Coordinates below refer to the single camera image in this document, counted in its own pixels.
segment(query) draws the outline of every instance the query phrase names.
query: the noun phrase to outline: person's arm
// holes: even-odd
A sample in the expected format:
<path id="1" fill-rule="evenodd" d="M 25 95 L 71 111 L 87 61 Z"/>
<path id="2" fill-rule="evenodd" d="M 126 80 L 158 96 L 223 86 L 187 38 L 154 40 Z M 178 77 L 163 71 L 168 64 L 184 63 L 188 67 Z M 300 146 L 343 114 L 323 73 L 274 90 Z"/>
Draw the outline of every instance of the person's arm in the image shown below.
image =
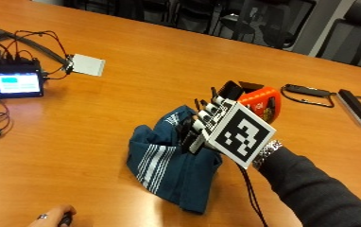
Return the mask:
<path id="1" fill-rule="evenodd" d="M 361 200 L 303 156 L 280 147 L 259 173 L 303 226 L 361 226 Z"/>

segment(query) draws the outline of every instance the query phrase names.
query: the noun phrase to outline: wristwatch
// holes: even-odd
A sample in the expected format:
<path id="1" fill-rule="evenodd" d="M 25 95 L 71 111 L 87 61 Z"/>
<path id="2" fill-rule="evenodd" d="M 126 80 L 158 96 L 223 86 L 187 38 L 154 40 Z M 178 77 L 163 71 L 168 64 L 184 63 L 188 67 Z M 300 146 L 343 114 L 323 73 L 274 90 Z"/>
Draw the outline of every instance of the wristwatch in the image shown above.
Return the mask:
<path id="1" fill-rule="evenodd" d="M 270 154 L 272 154 L 280 147 L 282 143 L 279 142 L 279 140 L 272 140 L 266 144 L 252 161 L 252 167 L 255 170 L 259 170 L 259 167 L 264 163 Z"/>

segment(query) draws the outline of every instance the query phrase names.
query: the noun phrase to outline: wooden table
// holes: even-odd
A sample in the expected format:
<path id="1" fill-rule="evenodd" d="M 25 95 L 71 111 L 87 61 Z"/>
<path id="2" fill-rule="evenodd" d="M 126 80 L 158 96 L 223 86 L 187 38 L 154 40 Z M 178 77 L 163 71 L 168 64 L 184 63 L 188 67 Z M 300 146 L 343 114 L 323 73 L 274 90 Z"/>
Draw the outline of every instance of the wooden table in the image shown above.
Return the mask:
<path id="1" fill-rule="evenodd" d="M 78 209 L 75 227 L 260 226 L 227 158 L 202 216 L 143 189 L 125 165 L 134 128 L 153 127 L 179 105 L 192 107 L 228 79 L 361 95 L 359 67 L 75 9 L 0 0 L 0 28 L 50 29 L 69 53 L 106 60 L 101 77 L 73 74 L 47 82 L 42 98 L 6 100 L 13 128 L 0 138 L 0 226 L 27 226 L 61 203 Z M 58 51 L 53 40 L 34 40 Z M 33 54 L 45 69 L 58 67 Z M 361 198 L 361 127 L 340 101 L 328 109 L 283 99 L 272 126 L 286 146 Z M 268 225 L 300 226 L 267 181 L 248 173 Z"/>

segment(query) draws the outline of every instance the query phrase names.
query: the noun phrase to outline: striped towel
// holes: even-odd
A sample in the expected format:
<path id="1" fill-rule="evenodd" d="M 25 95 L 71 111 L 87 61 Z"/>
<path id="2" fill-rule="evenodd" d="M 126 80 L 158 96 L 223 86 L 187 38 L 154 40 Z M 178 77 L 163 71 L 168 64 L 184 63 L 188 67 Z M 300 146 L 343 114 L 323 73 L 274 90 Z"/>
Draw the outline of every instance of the striped towel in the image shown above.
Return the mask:
<path id="1" fill-rule="evenodd" d="M 138 126 L 129 140 L 127 167 L 142 186 L 183 210 L 203 214 L 219 154 L 206 148 L 182 153 L 175 126 L 194 111 L 180 106 L 157 122 Z"/>

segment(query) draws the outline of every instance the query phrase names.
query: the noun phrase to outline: person's hand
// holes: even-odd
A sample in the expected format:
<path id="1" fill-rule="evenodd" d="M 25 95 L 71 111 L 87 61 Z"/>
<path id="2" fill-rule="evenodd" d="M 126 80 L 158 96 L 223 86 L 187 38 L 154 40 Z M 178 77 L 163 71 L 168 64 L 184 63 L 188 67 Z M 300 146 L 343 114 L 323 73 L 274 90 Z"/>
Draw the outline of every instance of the person's hand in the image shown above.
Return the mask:
<path id="1" fill-rule="evenodd" d="M 57 225 L 61 222 L 61 219 L 66 212 L 70 212 L 71 215 L 74 215 L 77 213 L 77 210 L 71 205 L 59 205 L 54 207 L 49 212 L 43 214 L 46 215 L 46 218 L 39 218 L 33 221 L 29 227 L 58 227 Z"/>

